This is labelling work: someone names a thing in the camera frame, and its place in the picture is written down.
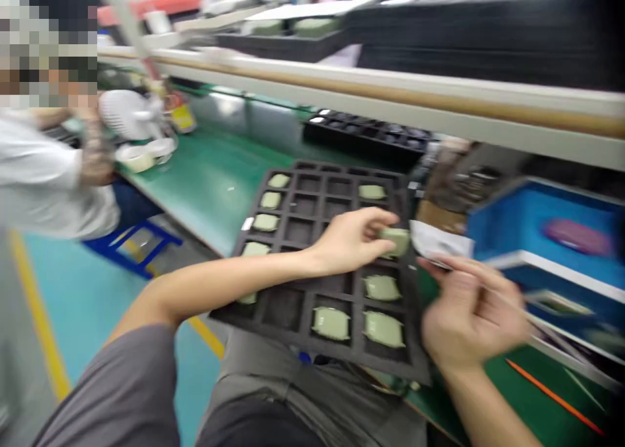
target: yellow floor line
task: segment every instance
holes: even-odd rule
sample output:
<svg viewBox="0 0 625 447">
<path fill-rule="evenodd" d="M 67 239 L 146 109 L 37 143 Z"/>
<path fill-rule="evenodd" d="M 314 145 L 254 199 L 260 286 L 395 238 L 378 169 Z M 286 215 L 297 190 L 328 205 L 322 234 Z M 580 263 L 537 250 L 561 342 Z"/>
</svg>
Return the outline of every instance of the yellow floor line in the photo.
<svg viewBox="0 0 625 447">
<path fill-rule="evenodd" d="M 124 242 L 124 246 L 127 248 L 128 252 L 134 257 L 135 260 L 140 262 L 143 260 L 143 256 L 141 254 L 141 248 L 131 239 L 126 240 Z M 145 267 L 150 273 L 153 274 L 155 278 L 160 276 L 160 273 L 156 271 L 156 268 L 152 264 L 147 264 Z M 193 329 L 197 332 L 197 334 L 204 340 L 206 345 L 210 348 L 215 356 L 218 359 L 223 358 L 223 343 L 219 341 L 219 338 L 215 336 L 215 334 L 206 326 L 206 324 L 200 320 L 199 317 L 191 317 L 189 320 L 189 324 L 193 327 Z"/>
<path fill-rule="evenodd" d="M 33 317 L 33 325 L 44 354 L 52 391 L 57 400 L 61 401 L 72 391 L 72 384 L 67 375 L 63 357 L 54 339 L 48 313 L 39 294 L 37 280 L 35 279 L 35 273 L 33 272 L 24 240 L 19 232 L 11 230 L 9 231 L 9 242 L 24 296 Z"/>
</svg>

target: floor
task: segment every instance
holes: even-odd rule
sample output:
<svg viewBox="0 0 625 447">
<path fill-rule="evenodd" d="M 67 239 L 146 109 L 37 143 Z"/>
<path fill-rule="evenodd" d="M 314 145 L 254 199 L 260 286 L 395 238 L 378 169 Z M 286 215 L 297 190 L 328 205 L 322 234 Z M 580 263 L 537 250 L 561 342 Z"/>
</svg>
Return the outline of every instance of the floor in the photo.
<svg viewBox="0 0 625 447">
<path fill-rule="evenodd" d="M 32 235 L 18 237 L 25 246 L 22 261 L 29 264 L 34 277 L 32 287 L 36 288 L 34 294 L 40 299 L 42 311 L 35 310 L 33 318 L 33 299 L 25 297 L 25 286 L 16 271 L 15 244 L 3 231 L 0 235 L 0 275 L 4 288 L 0 293 L 0 350 L 3 352 L 0 354 L 3 364 L 0 366 L 0 426 L 3 400 L 9 400 L 13 416 L 4 433 L 0 427 L 0 447 L 30 445 L 54 409 L 57 398 L 76 383 L 146 284 L 145 279 L 110 264 L 79 243 Z M 182 247 L 168 248 L 157 257 L 154 262 L 157 272 L 165 273 L 214 258 L 203 246 L 193 243 L 189 237 L 184 238 Z M 154 241 L 146 234 L 137 234 L 132 239 L 134 247 L 130 251 L 133 253 L 146 254 L 154 246 Z M 41 320 L 46 317 L 47 324 L 42 325 Z M 43 338 L 38 338 L 37 330 Z M 184 323 L 176 336 L 175 406 L 183 447 L 193 446 L 199 421 L 217 379 L 217 355 L 220 355 L 220 348 L 223 353 L 226 339 L 226 328 L 212 323 L 207 329 L 204 320 L 199 319 Z M 56 370 L 48 354 L 54 352 L 59 360 Z"/>
</svg>

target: orange pen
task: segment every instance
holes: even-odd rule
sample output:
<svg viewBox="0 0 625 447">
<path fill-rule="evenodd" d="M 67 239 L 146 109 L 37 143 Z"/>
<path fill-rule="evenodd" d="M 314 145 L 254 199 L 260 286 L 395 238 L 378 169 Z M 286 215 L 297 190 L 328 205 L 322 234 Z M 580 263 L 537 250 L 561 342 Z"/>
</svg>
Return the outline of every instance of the orange pen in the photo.
<svg viewBox="0 0 625 447">
<path fill-rule="evenodd" d="M 594 422 L 590 421 L 586 416 L 584 416 L 579 411 L 577 411 L 575 408 L 573 408 L 569 403 L 564 401 L 561 397 L 559 397 L 558 395 L 553 393 L 544 384 L 542 384 L 540 381 L 536 380 L 536 378 L 533 375 L 531 375 L 529 372 L 525 371 L 523 368 L 521 368 L 515 362 L 512 362 L 510 359 L 506 359 L 506 362 L 508 364 L 510 364 L 510 366 L 514 370 L 516 370 L 519 374 L 524 376 L 524 378 L 526 378 L 527 380 L 532 382 L 532 384 L 536 385 L 541 391 L 543 391 L 543 393 L 545 393 L 545 395 L 547 395 L 553 401 L 558 403 L 562 408 L 567 410 L 569 413 L 571 413 L 573 416 L 575 416 L 578 420 L 582 421 L 586 426 L 588 426 L 589 428 L 591 428 L 593 431 L 595 431 L 596 433 L 598 433 L 600 435 L 605 435 L 604 432 L 601 429 L 599 429 L 599 427 Z"/>
</svg>

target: white shirt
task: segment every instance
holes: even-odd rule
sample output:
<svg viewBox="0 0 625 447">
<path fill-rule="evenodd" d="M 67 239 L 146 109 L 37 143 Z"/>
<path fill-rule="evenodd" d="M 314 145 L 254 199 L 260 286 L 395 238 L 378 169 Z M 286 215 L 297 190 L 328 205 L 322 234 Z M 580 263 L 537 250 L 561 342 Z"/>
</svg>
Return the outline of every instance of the white shirt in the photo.
<svg viewBox="0 0 625 447">
<path fill-rule="evenodd" d="M 0 224 L 62 239 L 112 232 L 111 186 L 80 184 L 81 150 L 41 133 L 28 112 L 0 109 Z"/>
</svg>

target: white shelf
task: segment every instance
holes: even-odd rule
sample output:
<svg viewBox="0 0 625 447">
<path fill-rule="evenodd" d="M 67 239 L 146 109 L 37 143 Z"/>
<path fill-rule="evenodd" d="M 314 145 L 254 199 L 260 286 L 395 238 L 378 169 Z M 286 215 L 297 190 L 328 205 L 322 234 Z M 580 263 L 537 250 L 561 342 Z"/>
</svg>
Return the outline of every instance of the white shelf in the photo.
<svg viewBox="0 0 625 447">
<path fill-rule="evenodd" d="M 200 52 L 154 54 L 171 76 L 625 171 L 623 94 L 243 55 L 225 54 L 217 64 Z M 141 69 L 130 47 L 100 48 L 98 60 Z"/>
</svg>

